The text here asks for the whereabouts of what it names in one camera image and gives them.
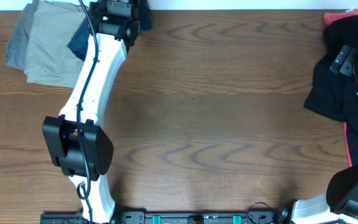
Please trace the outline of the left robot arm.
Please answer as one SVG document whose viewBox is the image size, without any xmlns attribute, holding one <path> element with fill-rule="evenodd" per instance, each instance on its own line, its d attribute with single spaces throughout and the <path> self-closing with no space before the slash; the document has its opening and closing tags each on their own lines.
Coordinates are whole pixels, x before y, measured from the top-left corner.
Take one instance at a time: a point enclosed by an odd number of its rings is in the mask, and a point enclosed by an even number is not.
<svg viewBox="0 0 358 224">
<path fill-rule="evenodd" d="M 139 35 L 140 1 L 96 1 L 84 10 L 89 36 L 76 85 L 57 117 L 42 132 L 53 165 L 76 188 L 83 210 L 43 214 L 41 223 L 112 223 L 115 201 L 107 172 L 114 146 L 103 130 L 106 105 L 117 72 Z"/>
</svg>

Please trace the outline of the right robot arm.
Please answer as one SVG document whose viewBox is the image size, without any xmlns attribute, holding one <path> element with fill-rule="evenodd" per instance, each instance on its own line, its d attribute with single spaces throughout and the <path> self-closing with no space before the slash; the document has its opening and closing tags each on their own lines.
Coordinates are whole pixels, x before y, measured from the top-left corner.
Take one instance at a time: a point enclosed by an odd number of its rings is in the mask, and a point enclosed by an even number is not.
<svg viewBox="0 0 358 224">
<path fill-rule="evenodd" d="M 330 70 L 358 82 L 358 49 L 342 47 Z M 326 193 L 283 208 L 280 223 L 358 223 L 358 164 L 336 173 Z"/>
</svg>

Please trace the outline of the navy blue cloth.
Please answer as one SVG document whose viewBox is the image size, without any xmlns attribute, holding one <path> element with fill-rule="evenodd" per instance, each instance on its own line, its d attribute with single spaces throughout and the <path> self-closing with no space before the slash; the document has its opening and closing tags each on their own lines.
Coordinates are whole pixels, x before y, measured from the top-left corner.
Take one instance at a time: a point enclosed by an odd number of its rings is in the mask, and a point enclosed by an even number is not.
<svg viewBox="0 0 358 224">
<path fill-rule="evenodd" d="M 152 29 L 152 17 L 147 0 L 100 0 L 90 2 L 88 17 L 83 20 L 67 47 L 81 60 L 86 58 L 88 37 L 113 35 L 123 40 L 129 50 L 140 32 Z"/>
</svg>

